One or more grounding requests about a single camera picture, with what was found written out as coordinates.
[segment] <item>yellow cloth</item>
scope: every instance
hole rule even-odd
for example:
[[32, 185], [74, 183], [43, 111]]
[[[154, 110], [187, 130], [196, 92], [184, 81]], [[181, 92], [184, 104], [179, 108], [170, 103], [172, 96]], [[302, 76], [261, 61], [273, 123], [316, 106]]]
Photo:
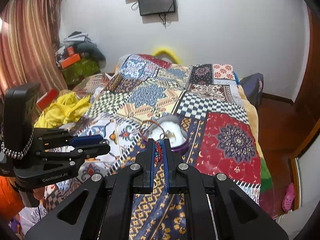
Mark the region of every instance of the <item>yellow cloth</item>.
[[245, 96], [241, 85], [238, 85], [238, 91], [239, 91], [240, 97], [243, 101], [244, 109], [247, 112], [249, 126], [251, 129], [252, 135], [256, 140], [257, 152], [259, 153], [260, 157], [263, 158], [262, 150], [261, 150], [260, 145], [258, 143], [259, 122], [258, 122], [257, 109], [253, 105], [251, 105], [250, 102], [247, 100], [247, 97]]
[[77, 122], [91, 106], [89, 101], [90, 96], [78, 100], [75, 92], [62, 95], [44, 109], [34, 127], [56, 128], [69, 122]]

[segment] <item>pile of clothes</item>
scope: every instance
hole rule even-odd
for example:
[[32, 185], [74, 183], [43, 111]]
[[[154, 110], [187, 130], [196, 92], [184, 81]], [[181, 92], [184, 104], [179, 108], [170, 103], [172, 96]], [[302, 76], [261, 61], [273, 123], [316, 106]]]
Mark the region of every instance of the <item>pile of clothes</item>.
[[55, 53], [57, 67], [61, 70], [67, 85], [76, 85], [86, 77], [100, 71], [99, 61], [106, 58], [87, 33], [73, 32], [63, 40]]

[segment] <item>pink shoe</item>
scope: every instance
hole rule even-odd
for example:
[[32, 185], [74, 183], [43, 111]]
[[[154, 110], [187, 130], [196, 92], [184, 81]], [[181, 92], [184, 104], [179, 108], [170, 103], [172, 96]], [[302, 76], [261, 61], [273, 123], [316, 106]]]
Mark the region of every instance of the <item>pink shoe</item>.
[[284, 212], [288, 212], [291, 209], [292, 202], [296, 194], [294, 192], [294, 184], [291, 182], [287, 188], [287, 192], [282, 201], [282, 209]]

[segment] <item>orange cloth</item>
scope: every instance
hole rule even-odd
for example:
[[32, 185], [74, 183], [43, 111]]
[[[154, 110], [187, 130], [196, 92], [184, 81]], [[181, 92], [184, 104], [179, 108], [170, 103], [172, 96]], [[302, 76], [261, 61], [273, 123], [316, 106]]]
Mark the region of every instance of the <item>orange cloth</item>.
[[9, 178], [0, 176], [0, 216], [10, 221], [23, 208], [20, 194], [11, 187]]

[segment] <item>bed sheet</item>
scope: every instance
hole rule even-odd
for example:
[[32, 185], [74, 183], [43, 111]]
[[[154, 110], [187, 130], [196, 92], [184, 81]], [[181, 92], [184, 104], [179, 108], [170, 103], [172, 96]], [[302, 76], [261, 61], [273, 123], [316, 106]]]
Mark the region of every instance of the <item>bed sheet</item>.
[[[149, 55], [127, 55], [118, 65], [118, 74], [92, 107], [69, 127], [78, 135], [101, 134], [112, 146], [111, 157], [88, 160], [78, 177], [47, 187], [43, 201], [47, 212], [93, 173], [115, 174], [133, 163], [146, 147], [138, 131], [141, 122], [169, 114], [181, 120], [188, 134], [185, 163], [209, 175], [227, 174], [259, 203], [258, 130], [250, 127], [253, 119], [247, 115], [248, 105], [231, 65], [182, 66]], [[129, 239], [184, 239], [184, 197], [165, 194], [162, 165], [155, 168], [155, 181], [153, 194], [134, 197]]]

